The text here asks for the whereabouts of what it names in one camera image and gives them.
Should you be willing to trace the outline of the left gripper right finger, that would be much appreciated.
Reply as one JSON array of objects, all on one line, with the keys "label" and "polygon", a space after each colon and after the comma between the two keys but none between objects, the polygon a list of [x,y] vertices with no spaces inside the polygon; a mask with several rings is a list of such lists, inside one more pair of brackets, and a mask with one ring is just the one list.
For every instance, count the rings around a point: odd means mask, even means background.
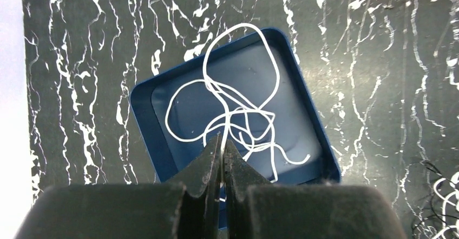
[{"label": "left gripper right finger", "polygon": [[225,145],[229,238],[405,238],[388,200],[365,185],[278,185]]}]

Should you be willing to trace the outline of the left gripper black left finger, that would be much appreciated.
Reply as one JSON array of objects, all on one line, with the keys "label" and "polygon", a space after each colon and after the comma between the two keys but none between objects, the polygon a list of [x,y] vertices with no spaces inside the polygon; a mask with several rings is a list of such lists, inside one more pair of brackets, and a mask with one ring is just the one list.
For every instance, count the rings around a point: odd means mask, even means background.
[{"label": "left gripper black left finger", "polygon": [[166,182],[51,187],[17,238],[217,238],[220,135]]}]

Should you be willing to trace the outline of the navy blue plastic box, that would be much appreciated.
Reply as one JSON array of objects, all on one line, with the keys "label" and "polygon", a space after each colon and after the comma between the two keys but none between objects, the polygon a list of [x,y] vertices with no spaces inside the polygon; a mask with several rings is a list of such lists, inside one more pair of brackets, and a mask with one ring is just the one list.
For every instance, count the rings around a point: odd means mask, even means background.
[{"label": "navy blue plastic box", "polygon": [[[198,157],[204,143],[224,130],[224,106],[202,81],[199,56],[136,85],[130,104],[159,180],[164,182]],[[207,73],[229,86],[230,110],[261,107],[260,114],[233,115],[228,138],[248,164],[268,180],[306,185],[340,182],[330,147],[290,43],[264,28],[211,52]]]}]

